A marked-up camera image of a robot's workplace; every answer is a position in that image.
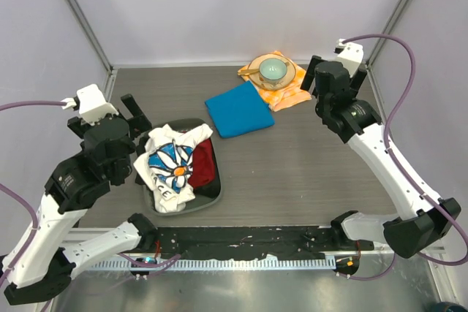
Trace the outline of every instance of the blue towel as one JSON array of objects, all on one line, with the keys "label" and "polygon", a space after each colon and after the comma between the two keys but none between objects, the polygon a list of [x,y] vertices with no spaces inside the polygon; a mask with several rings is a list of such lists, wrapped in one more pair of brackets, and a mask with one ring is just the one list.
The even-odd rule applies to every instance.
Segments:
[{"label": "blue towel", "polygon": [[275,121],[252,82],[245,82],[205,102],[208,112],[223,138],[273,126]]}]

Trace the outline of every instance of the gray table surface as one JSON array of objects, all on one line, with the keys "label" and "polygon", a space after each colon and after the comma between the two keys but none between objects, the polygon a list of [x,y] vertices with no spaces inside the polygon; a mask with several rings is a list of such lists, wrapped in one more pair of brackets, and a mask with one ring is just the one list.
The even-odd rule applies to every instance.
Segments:
[{"label": "gray table surface", "polygon": [[[131,93],[153,124],[202,118],[214,127],[205,100],[236,87],[238,67],[120,69],[112,103],[124,113],[119,97]],[[369,82],[361,99],[374,106]],[[158,226],[266,226],[329,224],[348,210],[394,213],[394,206],[371,170],[322,125],[315,100],[273,113],[268,129],[231,139],[214,132],[222,174],[223,198],[205,210],[156,217],[143,201],[135,176],[99,199],[81,227],[114,227],[133,213]]]}]

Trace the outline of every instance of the white bracket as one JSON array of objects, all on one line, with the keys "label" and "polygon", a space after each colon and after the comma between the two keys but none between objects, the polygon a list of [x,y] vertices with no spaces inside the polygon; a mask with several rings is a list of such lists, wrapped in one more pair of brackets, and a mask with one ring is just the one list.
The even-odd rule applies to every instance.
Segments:
[{"label": "white bracket", "polygon": [[70,263],[76,264],[70,275],[72,280],[96,263],[120,252],[132,250],[138,246],[140,240],[138,229],[126,221],[99,237],[65,246],[65,257]]},{"label": "white bracket", "polygon": [[[107,114],[118,115],[117,109],[111,103],[105,101],[104,94],[99,90],[97,85],[88,85],[78,90],[76,94],[80,101],[80,116],[86,123],[93,126]],[[67,103],[67,105],[62,107],[64,110],[77,106],[73,98],[66,98],[62,101]]]},{"label": "white bracket", "polygon": [[351,240],[368,240],[386,244],[383,225],[398,215],[365,215],[361,212],[346,217],[341,223],[344,233]]},{"label": "white bracket", "polygon": [[352,77],[363,62],[364,50],[362,45],[353,42],[343,44],[343,41],[344,39],[340,39],[336,43],[336,49],[342,49],[343,51],[337,55],[334,61],[341,62],[343,67],[350,73],[350,77]]}]

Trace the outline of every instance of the light blue cup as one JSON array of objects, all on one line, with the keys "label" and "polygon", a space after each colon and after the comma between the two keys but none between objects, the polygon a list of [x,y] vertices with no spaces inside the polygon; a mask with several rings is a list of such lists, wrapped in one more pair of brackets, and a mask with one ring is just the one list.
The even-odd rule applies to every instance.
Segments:
[{"label": "light blue cup", "polygon": [[281,82],[286,75],[287,66],[278,58],[267,58],[260,64],[260,76],[271,84]]}]

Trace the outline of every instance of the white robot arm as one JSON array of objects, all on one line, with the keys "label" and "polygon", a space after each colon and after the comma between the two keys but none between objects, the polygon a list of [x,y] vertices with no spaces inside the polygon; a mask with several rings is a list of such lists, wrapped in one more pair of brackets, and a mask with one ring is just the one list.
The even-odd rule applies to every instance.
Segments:
[{"label": "white robot arm", "polygon": [[37,218],[37,229],[29,225],[13,251],[1,260],[1,273],[36,230],[29,248],[7,276],[5,296],[10,305],[38,303],[60,294],[88,267],[114,254],[132,249],[148,250],[156,241],[156,229],[141,214],[132,215],[119,227],[84,243],[60,247],[65,235],[82,218],[110,185],[120,185],[131,172],[129,155],[133,139],[151,124],[128,95],[122,98],[133,117],[125,119],[105,101],[96,85],[65,99],[64,109],[79,109],[80,118],[68,127],[83,142],[82,151],[61,162],[45,185]]},{"label": "white robot arm", "polygon": [[[312,56],[301,88],[309,90],[315,80],[315,112],[332,132],[348,144],[369,166],[390,195],[394,215],[345,213],[332,221],[338,240],[370,240],[387,243],[399,256],[410,258],[443,237],[451,227],[448,220],[420,196],[390,158],[384,145],[384,125],[374,108],[356,99],[367,75],[362,64],[363,47],[338,41],[333,61]],[[392,151],[428,197],[438,202],[453,218],[461,212],[454,199],[442,199],[416,173],[390,140]]]}]

